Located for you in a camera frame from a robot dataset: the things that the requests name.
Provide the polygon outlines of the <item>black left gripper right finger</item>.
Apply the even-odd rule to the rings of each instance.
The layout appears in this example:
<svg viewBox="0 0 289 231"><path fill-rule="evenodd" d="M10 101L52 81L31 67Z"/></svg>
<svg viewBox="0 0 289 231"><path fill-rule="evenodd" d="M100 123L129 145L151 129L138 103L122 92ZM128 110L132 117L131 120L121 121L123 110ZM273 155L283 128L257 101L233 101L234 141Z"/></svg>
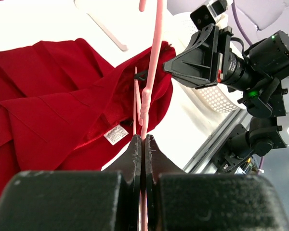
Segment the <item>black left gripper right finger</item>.
<svg viewBox="0 0 289 231"><path fill-rule="evenodd" d="M240 174L187 174L145 140L148 229L151 231L289 231L274 186Z"/></svg>

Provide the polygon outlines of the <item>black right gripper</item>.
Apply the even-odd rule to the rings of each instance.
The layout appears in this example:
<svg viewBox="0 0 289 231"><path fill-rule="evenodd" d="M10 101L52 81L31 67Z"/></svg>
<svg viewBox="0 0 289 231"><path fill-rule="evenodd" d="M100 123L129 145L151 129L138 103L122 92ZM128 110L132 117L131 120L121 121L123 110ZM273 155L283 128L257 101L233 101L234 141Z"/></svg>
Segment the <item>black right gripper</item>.
<svg viewBox="0 0 289 231"><path fill-rule="evenodd" d="M232 28L223 29L209 24L191 36L186 49L163 64L164 72L182 85L201 89L224 84L251 86L252 68L249 58L237 55L230 48L232 41L243 41L233 36Z"/></svg>

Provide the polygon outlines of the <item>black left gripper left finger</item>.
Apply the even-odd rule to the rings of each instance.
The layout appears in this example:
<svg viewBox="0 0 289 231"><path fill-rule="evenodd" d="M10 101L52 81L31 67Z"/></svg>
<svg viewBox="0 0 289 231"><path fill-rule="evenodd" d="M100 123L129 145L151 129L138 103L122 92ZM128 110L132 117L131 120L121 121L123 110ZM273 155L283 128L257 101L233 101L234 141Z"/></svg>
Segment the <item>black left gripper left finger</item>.
<svg viewBox="0 0 289 231"><path fill-rule="evenodd" d="M0 231L136 231L142 141L103 171L23 171L0 197Z"/></svg>

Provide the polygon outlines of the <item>pink wire hanger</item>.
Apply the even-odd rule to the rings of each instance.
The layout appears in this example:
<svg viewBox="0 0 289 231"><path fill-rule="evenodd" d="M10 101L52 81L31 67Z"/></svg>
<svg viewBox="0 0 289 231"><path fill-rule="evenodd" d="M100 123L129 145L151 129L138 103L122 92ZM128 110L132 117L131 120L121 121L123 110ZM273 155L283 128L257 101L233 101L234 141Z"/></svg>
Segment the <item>pink wire hanger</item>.
<svg viewBox="0 0 289 231"><path fill-rule="evenodd" d="M157 11L155 20L155 30L151 54L149 60L148 76L146 87L142 93L139 90L138 80L134 80L134 99L133 99L133 134L136 134L136 123L142 127L141 138L141 174L140 174L140 230L148 230L147 224L147 202L146 202L146 176L145 176L145 139L149 123L149 109L151 103L151 95L155 82L156 70L162 43L162 30L164 11L167 8L166 0L157 1Z"/></svg>

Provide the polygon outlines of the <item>red skirt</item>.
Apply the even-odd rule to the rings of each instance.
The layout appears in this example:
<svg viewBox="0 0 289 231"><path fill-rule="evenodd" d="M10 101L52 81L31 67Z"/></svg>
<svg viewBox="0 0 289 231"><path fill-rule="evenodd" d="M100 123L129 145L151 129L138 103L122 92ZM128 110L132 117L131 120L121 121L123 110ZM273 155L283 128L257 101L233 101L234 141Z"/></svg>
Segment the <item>red skirt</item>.
<svg viewBox="0 0 289 231"><path fill-rule="evenodd" d="M113 67L84 39L0 51L0 195L26 170L100 170L131 141L134 74L150 49ZM104 134L128 135L111 145Z"/></svg>

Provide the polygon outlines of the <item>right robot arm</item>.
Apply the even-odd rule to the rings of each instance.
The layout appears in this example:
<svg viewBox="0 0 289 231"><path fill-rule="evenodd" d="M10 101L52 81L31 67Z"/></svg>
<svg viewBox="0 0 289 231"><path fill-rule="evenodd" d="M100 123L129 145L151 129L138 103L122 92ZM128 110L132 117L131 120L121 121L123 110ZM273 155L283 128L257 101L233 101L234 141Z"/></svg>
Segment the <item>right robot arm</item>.
<svg viewBox="0 0 289 231"><path fill-rule="evenodd" d="M242 92L239 104L251 115L248 130L232 131L213 163L229 173L256 154L265 156L289 144L289 36L277 31L234 54L232 29L209 24L196 32L187 48L163 65L165 72L197 90L218 84Z"/></svg>

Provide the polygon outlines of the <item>white skirt care label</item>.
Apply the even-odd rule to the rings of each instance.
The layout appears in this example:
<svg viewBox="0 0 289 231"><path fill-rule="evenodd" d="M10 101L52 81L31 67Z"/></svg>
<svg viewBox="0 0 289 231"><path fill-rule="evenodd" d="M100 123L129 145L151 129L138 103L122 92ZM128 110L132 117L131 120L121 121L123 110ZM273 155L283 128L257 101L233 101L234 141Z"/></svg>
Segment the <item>white skirt care label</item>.
<svg viewBox="0 0 289 231"><path fill-rule="evenodd" d="M117 144L120 140L128 135L128 131L121 125L117 125L104 134L104 137L111 145Z"/></svg>

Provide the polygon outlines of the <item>white perforated basket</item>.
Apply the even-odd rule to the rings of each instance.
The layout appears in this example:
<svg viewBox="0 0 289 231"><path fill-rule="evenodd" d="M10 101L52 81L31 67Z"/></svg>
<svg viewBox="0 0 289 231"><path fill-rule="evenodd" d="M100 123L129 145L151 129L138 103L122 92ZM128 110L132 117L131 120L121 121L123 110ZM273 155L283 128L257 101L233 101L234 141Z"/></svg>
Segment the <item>white perforated basket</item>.
<svg viewBox="0 0 289 231"><path fill-rule="evenodd" d="M231 43L233 33L227 26L228 17L209 19L208 16L206 13L203 19L197 18L195 22L189 12L173 16L168 30L177 54L164 63L163 69L181 85L191 88L217 113L245 109L238 103L243 92L231 89L231 83L226 79L236 67L230 60L242 57Z"/></svg>

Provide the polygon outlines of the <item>white clothes rack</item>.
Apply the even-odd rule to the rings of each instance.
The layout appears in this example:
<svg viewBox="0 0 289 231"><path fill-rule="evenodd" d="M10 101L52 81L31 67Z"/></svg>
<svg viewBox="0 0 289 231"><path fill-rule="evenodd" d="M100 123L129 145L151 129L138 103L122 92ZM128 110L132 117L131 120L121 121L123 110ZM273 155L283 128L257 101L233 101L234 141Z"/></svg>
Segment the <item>white clothes rack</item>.
<svg viewBox="0 0 289 231"><path fill-rule="evenodd" d="M102 9L99 6L95 7L91 0L74 0L74 5L77 9L87 14L121 51L125 52L128 50L128 46L122 43L112 33L110 28L105 25L105 21L102 18Z"/></svg>

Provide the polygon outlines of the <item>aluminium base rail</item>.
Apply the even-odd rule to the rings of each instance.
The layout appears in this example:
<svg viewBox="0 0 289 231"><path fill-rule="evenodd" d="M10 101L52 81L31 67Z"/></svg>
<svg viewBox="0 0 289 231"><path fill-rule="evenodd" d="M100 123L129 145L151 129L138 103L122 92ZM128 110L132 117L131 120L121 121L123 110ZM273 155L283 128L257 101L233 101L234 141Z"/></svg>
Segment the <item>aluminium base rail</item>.
<svg viewBox="0 0 289 231"><path fill-rule="evenodd" d="M250 119L251 115L245 110L239 109L230 112L183 167L183 171L190 174L210 172L210 161L223 142L226 141L228 135L238 124L247 128Z"/></svg>

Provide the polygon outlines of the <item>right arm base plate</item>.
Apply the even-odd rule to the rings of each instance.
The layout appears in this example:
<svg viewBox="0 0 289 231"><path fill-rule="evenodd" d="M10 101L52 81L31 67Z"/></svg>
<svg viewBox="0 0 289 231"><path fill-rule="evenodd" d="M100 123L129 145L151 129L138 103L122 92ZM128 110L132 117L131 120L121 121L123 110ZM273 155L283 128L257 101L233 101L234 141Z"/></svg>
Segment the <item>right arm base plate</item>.
<svg viewBox="0 0 289 231"><path fill-rule="evenodd" d="M242 124L238 124L218 148L211 162L217 167L217 173L234 173L253 154L255 151L250 143L250 133Z"/></svg>

